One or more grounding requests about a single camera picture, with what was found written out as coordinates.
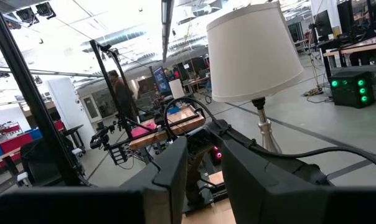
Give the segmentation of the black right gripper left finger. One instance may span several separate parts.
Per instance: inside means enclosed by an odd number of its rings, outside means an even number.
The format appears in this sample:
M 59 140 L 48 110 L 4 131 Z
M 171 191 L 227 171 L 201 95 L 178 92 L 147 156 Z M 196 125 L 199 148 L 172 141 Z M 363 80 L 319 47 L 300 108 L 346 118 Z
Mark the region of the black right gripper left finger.
M 179 137 L 120 186 L 125 223 L 180 223 L 186 182 L 187 138 Z

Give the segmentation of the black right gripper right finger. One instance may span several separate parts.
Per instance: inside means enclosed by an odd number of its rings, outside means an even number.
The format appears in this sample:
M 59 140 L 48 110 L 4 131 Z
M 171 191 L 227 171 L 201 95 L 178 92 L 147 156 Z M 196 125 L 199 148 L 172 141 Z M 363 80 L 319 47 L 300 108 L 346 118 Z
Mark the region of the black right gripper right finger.
M 270 159 L 233 140 L 222 146 L 222 172 L 237 223 L 325 223 L 327 195 L 296 159 Z

